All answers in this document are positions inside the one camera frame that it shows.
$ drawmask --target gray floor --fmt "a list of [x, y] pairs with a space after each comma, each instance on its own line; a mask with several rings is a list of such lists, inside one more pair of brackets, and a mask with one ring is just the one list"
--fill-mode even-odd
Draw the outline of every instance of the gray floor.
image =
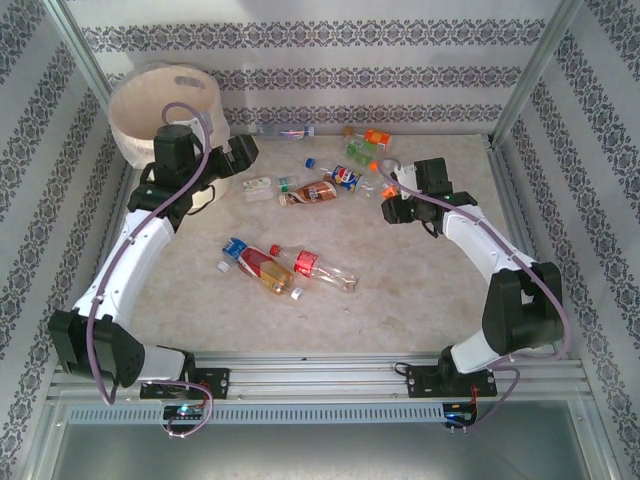
[[102, 479], [588, 478], [562, 404], [508, 404], [481, 429], [439, 424], [211, 426], [188, 440], [157, 426], [69, 426], [54, 477]]

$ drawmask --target red bottle label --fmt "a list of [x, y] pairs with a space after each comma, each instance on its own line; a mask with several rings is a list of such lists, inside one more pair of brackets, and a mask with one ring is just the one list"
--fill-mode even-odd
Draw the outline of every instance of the red bottle label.
[[296, 259], [296, 265], [293, 267], [293, 271], [304, 275], [305, 277], [310, 277], [311, 270], [313, 270], [313, 266], [317, 259], [317, 255], [307, 252], [306, 250], [302, 250]]
[[273, 259], [269, 255], [256, 248], [248, 247], [238, 258], [238, 266], [240, 270], [251, 277], [261, 277], [262, 270], [260, 266], [264, 262], [270, 261], [273, 261]]

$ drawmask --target clear plastic bottle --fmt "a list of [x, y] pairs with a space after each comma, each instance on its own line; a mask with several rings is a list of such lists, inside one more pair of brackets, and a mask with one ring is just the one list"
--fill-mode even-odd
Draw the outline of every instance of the clear plastic bottle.
[[299, 188], [295, 192], [280, 194], [280, 205], [326, 202], [338, 198], [336, 186], [329, 180], [320, 180]]
[[335, 163], [308, 158], [304, 166], [309, 170], [320, 172], [325, 180], [346, 188], [359, 197], [385, 199], [396, 195], [396, 188], [387, 184], [382, 178], [370, 180], [361, 173]]
[[311, 125], [284, 124], [284, 125], [256, 125], [256, 135], [265, 139], [300, 140], [304, 137], [313, 137], [315, 128]]
[[364, 138], [359, 135], [352, 135], [352, 137], [356, 138], [353, 138], [347, 144], [347, 157], [353, 158], [362, 165], [369, 165], [371, 162], [377, 160], [380, 156], [380, 151], [373, 143], [366, 142]]
[[257, 219], [244, 222], [238, 232], [229, 238], [226, 245], [222, 247], [222, 260], [218, 263], [218, 270], [227, 273], [233, 265], [238, 263], [242, 252], [249, 245], [256, 243], [261, 233], [262, 226]]
[[257, 247], [243, 250], [238, 258], [238, 267], [275, 295], [288, 293], [294, 300], [302, 295], [303, 290], [296, 287], [293, 273]]
[[296, 177], [254, 177], [242, 182], [245, 201], [260, 202], [270, 200], [275, 195], [295, 191], [298, 187]]
[[322, 280], [343, 293], [353, 293], [356, 290], [358, 277], [353, 272], [332, 265], [305, 250], [303, 246], [283, 248], [280, 245], [271, 245], [269, 253], [285, 267], [305, 277]]
[[342, 136], [344, 137], [346, 144], [350, 144], [354, 140], [362, 140], [373, 144], [377, 150], [381, 150], [385, 153], [389, 153], [391, 151], [393, 135], [390, 133], [375, 130], [373, 128], [354, 128], [347, 126], [344, 127]]

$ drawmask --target blue label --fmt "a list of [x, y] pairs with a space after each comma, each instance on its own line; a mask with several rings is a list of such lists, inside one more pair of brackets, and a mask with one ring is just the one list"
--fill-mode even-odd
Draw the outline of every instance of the blue label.
[[229, 255], [234, 260], [238, 261], [242, 252], [247, 248], [247, 244], [236, 237], [231, 237], [227, 244], [222, 248], [222, 252]]
[[340, 185], [341, 187], [354, 192], [356, 190], [356, 185], [358, 185], [358, 180], [360, 180], [361, 176], [362, 175], [358, 172], [354, 172], [353, 170], [349, 170], [348, 168], [344, 168], [338, 165], [331, 174], [331, 179], [335, 182], [336, 185]]

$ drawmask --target white container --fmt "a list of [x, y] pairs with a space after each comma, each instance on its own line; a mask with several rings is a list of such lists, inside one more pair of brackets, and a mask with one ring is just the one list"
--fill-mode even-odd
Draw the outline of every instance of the white container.
[[[133, 168], [142, 169], [154, 161], [153, 138], [162, 121], [162, 109], [171, 102], [183, 102], [202, 112], [211, 122], [211, 148], [225, 145], [230, 136], [224, 118], [220, 88], [216, 80], [189, 65], [153, 63], [126, 75], [115, 88], [109, 102], [109, 123], [124, 158]], [[193, 117], [183, 108], [167, 113], [169, 123]], [[231, 178], [213, 182], [216, 201], [231, 185]], [[193, 196], [193, 208], [211, 199], [210, 189]]]

